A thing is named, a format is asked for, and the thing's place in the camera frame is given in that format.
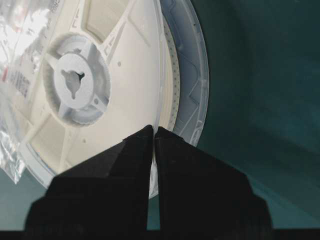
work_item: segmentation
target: clear plastic bag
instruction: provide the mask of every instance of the clear plastic bag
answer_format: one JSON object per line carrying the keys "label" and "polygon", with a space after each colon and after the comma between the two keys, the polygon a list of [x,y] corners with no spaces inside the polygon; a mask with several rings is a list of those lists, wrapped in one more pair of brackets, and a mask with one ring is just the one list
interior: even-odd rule
{"label": "clear plastic bag", "polygon": [[0,2],[0,167],[15,183],[25,169],[18,151],[24,135],[21,125],[28,125],[23,109],[28,109],[62,4],[63,0]]}

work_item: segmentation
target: teal background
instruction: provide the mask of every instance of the teal background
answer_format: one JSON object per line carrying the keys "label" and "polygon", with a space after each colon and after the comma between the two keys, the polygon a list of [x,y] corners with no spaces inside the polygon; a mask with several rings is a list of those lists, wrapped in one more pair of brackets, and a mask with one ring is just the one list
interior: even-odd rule
{"label": "teal background", "polygon": [[[210,68],[198,147],[248,175],[275,228],[319,228],[320,1],[192,2]],[[0,171],[0,230],[22,230],[44,192],[28,171],[17,185]],[[159,227],[154,197],[148,228]]]}

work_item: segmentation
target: plastic bag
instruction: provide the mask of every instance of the plastic bag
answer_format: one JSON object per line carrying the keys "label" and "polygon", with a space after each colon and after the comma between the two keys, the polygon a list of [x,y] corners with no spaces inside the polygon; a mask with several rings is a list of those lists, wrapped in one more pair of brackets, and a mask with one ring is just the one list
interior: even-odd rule
{"label": "plastic bag", "polygon": [[29,124],[23,109],[29,107],[62,4],[63,0],[0,2],[0,167],[15,183],[25,169],[18,151],[21,126]]}

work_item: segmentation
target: teal wall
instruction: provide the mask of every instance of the teal wall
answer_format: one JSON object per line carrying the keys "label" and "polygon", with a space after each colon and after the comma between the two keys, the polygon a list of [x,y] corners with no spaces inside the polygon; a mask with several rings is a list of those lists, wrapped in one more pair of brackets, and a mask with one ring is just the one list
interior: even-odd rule
{"label": "teal wall", "polygon": [[276,228],[319,228],[320,1],[193,4],[210,65],[198,147],[250,177]]}

